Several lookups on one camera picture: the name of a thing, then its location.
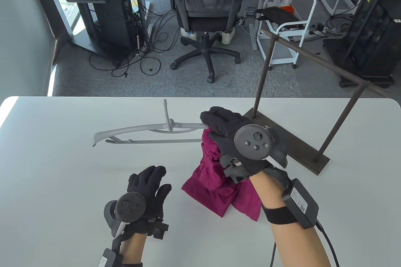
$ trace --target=magenta cloth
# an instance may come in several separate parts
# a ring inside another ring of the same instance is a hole
[[[235,184],[224,175],[219,147],[209,137],[211,129],[202,135],[203,158],[182,190],[212,212],[223,217],[230,204],[252,220],[258,221],[262,202],[250,181]]]

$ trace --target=gloved hand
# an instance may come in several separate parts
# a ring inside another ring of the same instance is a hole
[[[159,218],[163,219],[164,200],[171,191],[171,184],[159,187],[164,175],[165,167],[150,166],[138,175],[134,173],[129,177],[127,192],[141,194],[146,201],[146,210],[139,220],[126,225],[125,231],[142,234],[154,232]]]
[[[248,118],[225,108],[214,106],[209,111],[202,112],[200,119],[214,131],[210,132],[209,136],[217,143],[220,152],[238,159],[250,176],[272,165],[266,160],[250,160],[235,148],[234,136],[237,131],[245,125],[252,124]]]

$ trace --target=computer tower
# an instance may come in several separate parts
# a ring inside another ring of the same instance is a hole
[[[356,75],[364,78],[388,78],[401,60],[401,0],[379,0],[361,34],[357,33],[365,21],[374,0],[360,4],[345,37]]]
[[[94,3],[93,8],[91,13],[98,39],[127,50],[138,47],[137,38],[139,45],[143,45],[142,18],[137,0],[110,0]]]

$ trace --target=office chair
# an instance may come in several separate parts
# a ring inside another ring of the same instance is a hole
[[[242,0],[171,0],[171,8],[175,11],[178,24],[186,32],[201,31],[200,42],[190,38],[181,37],[182,45],[192,45],[196,49],[177,58],[170,68],[176,70],[180,63],[189,58],[203,55],[209,69],[207,81],[213,83],[215,71],[210,55],[226,54],[235,57],[235,63],[241,63],[239,52],[213,47],[215,41],[221,41],[220,33],[215,33],[211,38],[209,32],[230,32],[237,20],[237,13],[241,8]]]

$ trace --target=clothes hanger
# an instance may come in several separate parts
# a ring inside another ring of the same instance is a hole
[[[188,143],[188,142],[202,142],[202,139],[181,139],[181,140],[120,140],[115,136],[118,134],[126,134],[135,131],[153,131],[161,134],[182,134],[186,132],[196,131],[197,129],[207,129],[208,126],[203,123],[177,123],[173,119],[169,118],[167,112],[167,100],[163,100],[164,115],[166,117],[166,123],[162,124],[149,124],[149,125],[138,125],[120,129],[114,129],[111,131],[100,131],[97,132],[92,139],[92,146],[95,146],[97,142],[109,138],[106,140],[107,143],[112,144],[154,144],[154,143]],[[181,131],[173,131],[173,128],[182,128]]]

